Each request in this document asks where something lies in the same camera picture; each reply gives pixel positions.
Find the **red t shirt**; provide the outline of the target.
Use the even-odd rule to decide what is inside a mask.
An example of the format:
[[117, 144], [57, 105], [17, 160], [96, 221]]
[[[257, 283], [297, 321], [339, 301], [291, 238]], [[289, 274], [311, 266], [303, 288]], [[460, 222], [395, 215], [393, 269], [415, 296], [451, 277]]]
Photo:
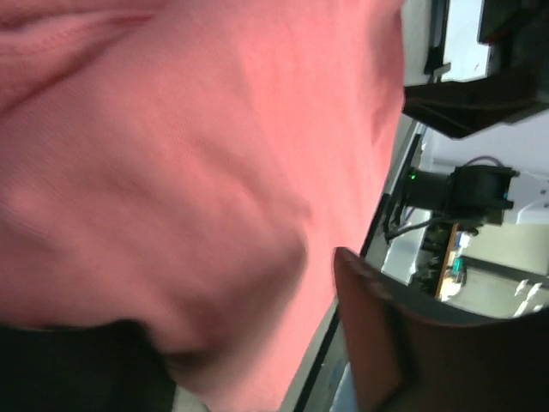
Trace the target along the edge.
[[211, 410], [277, 410], [389, 170], [401, 7], [2, 2], [2, 323], [134, 321]]

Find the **white whiteboard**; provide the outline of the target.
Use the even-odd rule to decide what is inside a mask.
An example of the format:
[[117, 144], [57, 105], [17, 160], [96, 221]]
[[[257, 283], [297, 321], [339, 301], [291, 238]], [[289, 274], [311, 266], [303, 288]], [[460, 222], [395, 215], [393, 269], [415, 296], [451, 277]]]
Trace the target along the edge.
[[486, 76], [489, 47], [478, 41], [481, 0], [432, 1], [424, 73], [430, 82]]

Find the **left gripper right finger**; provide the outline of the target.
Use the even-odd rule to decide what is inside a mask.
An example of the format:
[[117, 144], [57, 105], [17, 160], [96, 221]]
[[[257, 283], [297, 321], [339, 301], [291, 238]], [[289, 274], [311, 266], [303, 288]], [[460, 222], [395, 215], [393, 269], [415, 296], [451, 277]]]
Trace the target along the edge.
[[468, 312], [335, 250], [338, 313], [361, 411], [545, 411], [548, 311]]

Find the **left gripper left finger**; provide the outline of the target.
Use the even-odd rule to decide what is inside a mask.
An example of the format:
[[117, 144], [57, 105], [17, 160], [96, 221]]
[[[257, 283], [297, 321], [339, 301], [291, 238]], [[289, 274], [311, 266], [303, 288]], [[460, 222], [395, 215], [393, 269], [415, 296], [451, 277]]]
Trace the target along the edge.
[[175, 391], [138, 324], [1, 328], [3, 411], [170, 411]]

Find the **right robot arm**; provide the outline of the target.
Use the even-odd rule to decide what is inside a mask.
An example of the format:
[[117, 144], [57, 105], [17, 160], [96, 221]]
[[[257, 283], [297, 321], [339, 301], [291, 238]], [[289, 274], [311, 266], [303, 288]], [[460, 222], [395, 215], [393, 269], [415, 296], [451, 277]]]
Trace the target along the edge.
[[[469, 82], [405, 88], [404, 113], [461, 140], [496, 124], [514, 124], [548, 108], [548, 66], [524, 64]], [[468, 161], [450, 174], [409, 169], [401, 182], [407, 206], [433, 221], [461, 227], [548, 222], [548, 174], [519, 171], [495, 160]]]

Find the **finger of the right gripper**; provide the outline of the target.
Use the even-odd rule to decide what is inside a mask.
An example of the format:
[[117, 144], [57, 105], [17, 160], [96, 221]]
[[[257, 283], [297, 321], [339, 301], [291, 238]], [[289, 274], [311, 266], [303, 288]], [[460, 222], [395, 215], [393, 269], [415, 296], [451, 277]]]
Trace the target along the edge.
[[548, 65], [523, 64], [470, 82], [405, 87], [403, 113], [452, 139], [548, 109]]

